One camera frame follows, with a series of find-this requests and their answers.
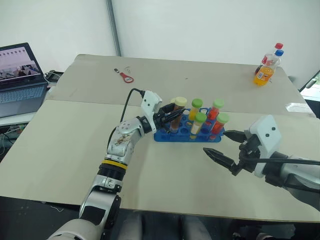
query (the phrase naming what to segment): blue bottle cap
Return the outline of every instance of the blue bottle cap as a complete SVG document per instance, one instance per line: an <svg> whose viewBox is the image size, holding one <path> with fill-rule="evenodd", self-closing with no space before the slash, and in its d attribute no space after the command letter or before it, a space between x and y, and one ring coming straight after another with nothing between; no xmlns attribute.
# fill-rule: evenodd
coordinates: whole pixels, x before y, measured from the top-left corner
<svg viewBox="0 0 320 240"><path fill-rule="evenodd" d="M276 55L276 56L278 56L278 57L282 56L283 54L284 54L284 51L281 50L281 49L278 49L278 50L275 51L275 53L274 53L274 55Z"/></svg>

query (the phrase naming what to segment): test tube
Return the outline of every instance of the test tube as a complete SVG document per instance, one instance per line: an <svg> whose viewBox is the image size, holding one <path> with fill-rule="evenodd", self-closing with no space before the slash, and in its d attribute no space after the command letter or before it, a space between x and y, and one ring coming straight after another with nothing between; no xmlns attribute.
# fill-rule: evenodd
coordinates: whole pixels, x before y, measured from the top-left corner
<svg viewBox="0 0 320 240"><path fill-rule="evenodd" d="M174 99L174 109L173 111L177 109L183 109L187 105L187 99L182 96L177 96ZM176 119L172 120L170 123L170 131L172 133L178 132L179 124L181 121L182 115L178 116Z"/></svg>
<svg viewBox="0 0 320 240"><path fill-rule="evenodd" d="M214 100L213 102L213 105L212 105L212 108L210 109L209 111L209 114L208 114L208 119L209 120L215 120L216 117L218 116L219 114L219 110L225 105L225 102L223 99L216 99Z"/></svg>
<svg viewBox="0 0 320 240"><path fill-rule="evenodd" d="M192 100L192 107L188 117L190 121L195 120L196 114L199 112L199 108L201 108L203 104L204 102L200 98L195 98Z"/></svg>
<svg viewBox="0 0 320 240"><path fill-rule="evenodd" d="M221 132L221 130L224 128L224 125L229 121L229 115L221 112L219 115L216 117L216 121L211 129L211 133L216 135Z"/></svg>
<svg viewBox="0 0 320 240"><path fill-rule="evenodd" d="M195 135L197 135L199 133L199 131L200 131L201 127L202 127L202 124L206 120L207 120L207 116L204 113L197 112L197 114L195 115L191 130L190 130L190 132L193 134L193 135L190 135L191 139L195 139L196 138Z"/></svg>

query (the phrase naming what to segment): tube cap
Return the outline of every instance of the tube cap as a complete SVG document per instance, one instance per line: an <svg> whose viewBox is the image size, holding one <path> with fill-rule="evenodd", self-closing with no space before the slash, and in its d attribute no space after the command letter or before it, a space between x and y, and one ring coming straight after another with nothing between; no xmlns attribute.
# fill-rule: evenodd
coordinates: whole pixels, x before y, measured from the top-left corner
<svg viewBox="0 0 320 240"><path fill-rule="evenodd" d="M192 100L192 107L194 108L201 108L202 104L204 104L204 102L200 98L195 98Z"/></svg>
<svg viewBox="0 0 320 240"><path fill-rule="evenodd" d="M187 105L187 99L183 96L177 96L174 99L174 103L180 107L184 107L185 105Z"/></svg>
<svg viewBox="0 0 320 240"><path fill-rule="evenodd" d="M204 123L207 120L207 115L202 112L197 112L195 115L195 121L198 123Z"/></svg>
<svg viewBox="0 0 320 240"><path fill-rule="evenodd" d="M220 99L220 98L214 100L214 102L213 102L213 106L215 108L217 108L217 109L222 108L224 105L225 105L225 101L223 99Z"/></svg>
<svg viewBox="0 0 320 240"><path fill-rule="evenodd" d="M276 49L282 49L283 46L284 46L284 45L283 45L282 43L277 42L274 47L275 47Z"/></svg>
<svg viewBox="0 0 320 240"><path fill-rule="evenodd" d="M226 124L227 122L229 122L229 115L224 112L220 112L219 115L216 117L216 120L219 123Z"/></svg>
<svg viewBox="0 0 320 240"><path fill-rule="evenodd" d="M284 54L284 51L281 50L281 49L278 49L278 50L275 51L275 53L274 53L274 55L276 55L276 56L278 56L278 57L282 56L283 54Z"/></svg>

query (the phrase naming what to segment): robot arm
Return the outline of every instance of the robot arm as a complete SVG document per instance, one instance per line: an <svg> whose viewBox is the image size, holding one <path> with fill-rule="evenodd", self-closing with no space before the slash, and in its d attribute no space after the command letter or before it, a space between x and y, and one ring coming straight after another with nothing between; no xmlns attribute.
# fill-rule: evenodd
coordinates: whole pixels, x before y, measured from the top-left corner
<svg viewBox="0 0 320 240"><path fill-rule="evenodd" d="M162 99L156 93L142 92L144 116L123 121L115 128L104 160L80 207L79 218L64 224L49 240L99 240L103 230L114 225L121 203L117 193L121 191L136 143L149 132L166 129L166 123L184 111L173 111L174 103L160 108Z"/></svg>
<svg viewBox="0 0 320 240"><path fill-rule="evenodd" d="M216 163L236 176L242 169L265 177L265 181L289 191L299 201L320 211L320 161L287 156L277 152L281 140L272 115L263 116L248 130L224 132L228 138L241 143L239 163L212 148L203 148Z"/></svg>

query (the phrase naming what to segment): yellow ring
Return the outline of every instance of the yellow ring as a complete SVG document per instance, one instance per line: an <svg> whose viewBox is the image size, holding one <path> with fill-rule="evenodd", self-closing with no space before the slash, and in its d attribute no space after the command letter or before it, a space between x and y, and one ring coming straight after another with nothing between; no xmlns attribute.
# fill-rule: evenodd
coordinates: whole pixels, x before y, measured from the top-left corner
<svg viewBox="0 0 320 240"><path fill-rule="evenodd" d="M117 162L117 161L112 161L112 160L103 160L102 161L103 164L110 164L110 165L114 165L114 166L117 166L117 167L120 167L120 168L123 168L125 170L127 170L128 166L120 163L120 162Z"/></svg>

